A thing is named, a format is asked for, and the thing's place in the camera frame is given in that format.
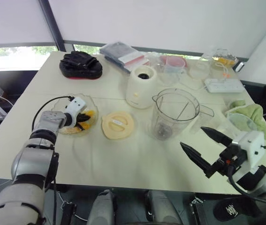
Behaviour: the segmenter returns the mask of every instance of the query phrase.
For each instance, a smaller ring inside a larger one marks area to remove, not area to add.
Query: black cable
[[[56,225],[57,217],[57,185],[56,178],[53,180],[53,225]]]
[[[31,125],[31,130],[32,130],[32,131],[33,131],[34,127],[35,127],[35,120],[36,120],[38,114],[40,113],[40,111],[44,108],[44,106],[46,106],[46,105],[47,105],[48,103],[50,103],[51,101],[54,101],[54,100],[59,99],[59,98],[69,98],[70,100],[73,99],[72,96],[60,96],[60,97],[55,97],[55,98],[53,98],[53,99],[50,99],[49,101],[47,101],[46,103],[44,103],[44,105],[41,106],[41,108],[39,108],[39,110],[37,111],[37,113],[36,113],[36,115],[35,115],[35,117],[34,117],[34,119],[33,119],[33,122],[32,122],[32,125]]]
[[[252,195],[246,193],[245,191],[241,190],[236,185],[235,181],[233,180],[233,172],[234,171],[235,171],[235,167],[233,165],[229,165],[229,167],[228,167],[228,180],[230,181],[231,185],[236,189],[236,191],[238,191],[240,194],[243,194],[244,196],[249,197],[255,201],[266,203],[266,199],[252,196]]]

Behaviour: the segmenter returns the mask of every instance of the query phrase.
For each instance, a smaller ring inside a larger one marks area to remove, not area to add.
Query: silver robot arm
[[[41,225],[45,188],[54,180],[59,154],[54,151],[60,128],[74,127],[77,115],[86,107],[74,98],[65,113],[45,111],[29,140],[13,161],[13,183],[0,192],[1,225]]]

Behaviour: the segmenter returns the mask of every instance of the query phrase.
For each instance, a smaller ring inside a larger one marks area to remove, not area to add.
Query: blender jug
[[[197,99],[178,88],[165,89],[152,99],[155,106],[151,130],[160,140],[177,135],[199,114]]]

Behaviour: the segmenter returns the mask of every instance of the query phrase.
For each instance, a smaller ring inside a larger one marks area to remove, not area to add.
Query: table
[[[58,69],[62,52],[54,52],[36,74],[25,92],[0,125],[0,178],[10,179],[10,167],[30,135],[31,122],[38,108],[47,100],[69,93],[84,93],[93,98],[99,109],[99,120],[86,136],[74,138],[58,135],[56,151],[60,154],[57,183],[75,185],[109,186],[122,188],[160,189],[203,193],[237,194],[218,173],[210,179],[186,156],[180,141],[194,147],[210,164],[224,146],[215,143],[201,130],[195,135],[189,132],[192,123],[178,136],[159,141],[149,135],[152,108],[136,109],[124,100],[128,75],[109,64],[102,56],[101,78],[70,80]],[[206,90],[192,91],[201,104],[212,108],[215,117],[209,126],[216,128],[225,120],[226,106],[221,94]],[[234,94],[247,103],[252,99],[245,91]],[[53,103],[45,109],[50,110]],[[136,129],[123,140],[109,140],[101,130],[101,116],[124,110],[135,119]],[[261,160],[266,166],[266,155]]]

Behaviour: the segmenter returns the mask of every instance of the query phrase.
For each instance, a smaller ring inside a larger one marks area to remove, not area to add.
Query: green towel
[[[257,125],[257,129],[259,131],[264,132],[264,138],[266,140],[266,122],[262,120],[263,117],[263,108],[262,106],[258,104],[252,104],[248,106],[242,106],[242,102],[233,102],[230,106],[235,106],[235,108],[232,108],[228,111],[228,113],[240,113],[247,117],[249,117],[251,120],[254,121],[254,123]]]

